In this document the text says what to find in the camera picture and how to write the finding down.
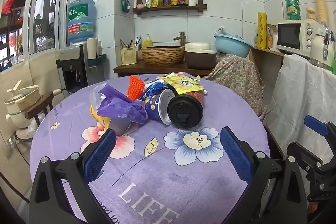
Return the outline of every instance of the microwave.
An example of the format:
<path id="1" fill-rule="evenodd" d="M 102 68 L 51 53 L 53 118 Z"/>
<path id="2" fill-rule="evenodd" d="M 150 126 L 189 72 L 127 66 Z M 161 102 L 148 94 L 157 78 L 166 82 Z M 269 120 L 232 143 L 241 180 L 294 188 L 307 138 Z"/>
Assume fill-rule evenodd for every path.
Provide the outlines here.
<path id="1" fill-rule="evenodd" d="M 321 25 L 313 19 L 278 23 L 277 49 L 310 57 L 310 46 Z"/>

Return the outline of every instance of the woven sink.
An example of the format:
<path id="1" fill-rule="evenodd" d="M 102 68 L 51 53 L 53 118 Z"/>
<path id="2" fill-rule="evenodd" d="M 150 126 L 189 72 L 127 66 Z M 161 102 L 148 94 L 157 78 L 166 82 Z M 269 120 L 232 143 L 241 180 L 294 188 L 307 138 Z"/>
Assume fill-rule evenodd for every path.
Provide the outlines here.
<path id="1" fill-rule="evenodd" d="M 165 66 L 178 64 L 183 61 L 184 47 L 182 46 L 156 46 L 142 49 L 143 59 L 149 65 Z"/>

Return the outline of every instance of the purple tablecloth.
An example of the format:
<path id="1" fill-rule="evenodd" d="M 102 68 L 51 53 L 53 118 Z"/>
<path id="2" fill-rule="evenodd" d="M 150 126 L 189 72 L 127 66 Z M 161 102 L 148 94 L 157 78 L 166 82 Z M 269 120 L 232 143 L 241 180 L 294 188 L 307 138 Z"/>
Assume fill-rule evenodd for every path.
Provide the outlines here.
<path id="1" fill-rule="evenodd" d="M 140 75 L 148 77 L 154 80 L 156 75 Z M 125 94 L 129 80 L 108 83 Z M 149 119 L 117 139 L 101 176 L 89 183 L 113 222 L 221 223 L 246 188 L 221 149 L 218 134 L 224 126 L 269 156 L 266 132 L 250 106 L 224 86 L 203 79 L 201 85 L 208 95 L 198 128 L 181 130 Z M 66 159 L 103 133 L 90 114 L 89 95 L 95 86 L 66 98 L 42 121 L 31 147 L 32 180 L 42 157 Z M 195 138 L 204 141 L 202 147 L 195 147 Z M 64 188 L 76 216 L 84 219 L 68 183 Z"/>

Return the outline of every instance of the white basket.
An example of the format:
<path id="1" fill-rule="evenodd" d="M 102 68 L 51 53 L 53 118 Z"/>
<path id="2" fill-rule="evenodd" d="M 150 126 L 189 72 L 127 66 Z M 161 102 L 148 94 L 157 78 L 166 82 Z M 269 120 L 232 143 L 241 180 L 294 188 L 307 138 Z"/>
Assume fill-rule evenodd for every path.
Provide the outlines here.
<path id="1" fill-rule="evenodd" d="M 136 64 L 137 62 L 137 49 L 136 47 L 132 48 L 122 48 L 120 49 L 121 62 L 122 65 Z"/>

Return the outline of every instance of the orange crochet item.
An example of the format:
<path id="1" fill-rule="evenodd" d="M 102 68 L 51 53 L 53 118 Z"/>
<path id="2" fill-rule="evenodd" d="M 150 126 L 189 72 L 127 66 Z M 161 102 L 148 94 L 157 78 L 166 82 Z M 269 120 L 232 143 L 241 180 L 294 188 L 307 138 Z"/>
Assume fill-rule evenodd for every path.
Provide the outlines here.
<path id="1" fill-rule="evenodd" d="M 145 88 L 145 83 L 139 78 L 132 75 L 129 78 L 130 86 L 128 87 L 127 97 L 132 101 L 139 99 L 143 94 L 143 89 Z"/>

